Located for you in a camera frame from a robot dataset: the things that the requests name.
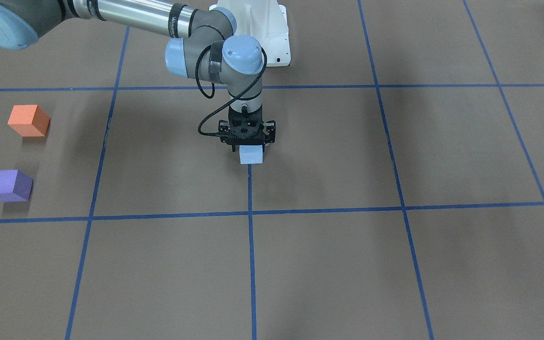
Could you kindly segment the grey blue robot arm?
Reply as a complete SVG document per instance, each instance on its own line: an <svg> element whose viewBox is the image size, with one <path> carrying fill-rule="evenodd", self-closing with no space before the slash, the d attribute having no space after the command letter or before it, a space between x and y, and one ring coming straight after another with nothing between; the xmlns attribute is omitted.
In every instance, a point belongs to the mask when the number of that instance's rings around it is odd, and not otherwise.
<svg viewBox="0 0 544 340"><path fill-rule="evenodd" d="M98 21L166 37L163 62L171 75L191 79L207 99L225 86L225 103L197 126L233 151L264 153L278 125L263 115L263 79L268 52L238 33L228 8L200 9L171 0L0 0L0 48L21 51L67 21Z"/></svg>

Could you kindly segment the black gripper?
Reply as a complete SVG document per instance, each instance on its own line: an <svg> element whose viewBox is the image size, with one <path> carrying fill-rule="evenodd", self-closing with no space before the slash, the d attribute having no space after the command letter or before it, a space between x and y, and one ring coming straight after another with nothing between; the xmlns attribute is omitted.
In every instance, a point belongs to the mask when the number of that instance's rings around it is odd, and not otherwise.
<svg viewBox="0 0 544 340"><path fill-rule="evenodd" d="M263 121L262 106L253 112L229 108L228 119L219 121L219 138L231 145L233 153L238 150L237 145L263 145L265 153L269 144L275 142L275 137L276 122Z"/></svg>

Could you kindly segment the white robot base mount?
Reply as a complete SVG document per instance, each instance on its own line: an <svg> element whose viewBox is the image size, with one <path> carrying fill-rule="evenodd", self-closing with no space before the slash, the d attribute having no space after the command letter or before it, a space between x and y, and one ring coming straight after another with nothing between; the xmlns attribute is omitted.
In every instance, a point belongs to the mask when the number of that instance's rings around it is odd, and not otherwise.
<svg viewBox="0 0 544 340"><path fill-rule="evenodd" d="M235 35L257 39L267 55L267 67L285 67L291 62L286 7L276 0L219 0L216 7L228 9L236 21Z"/></svg>

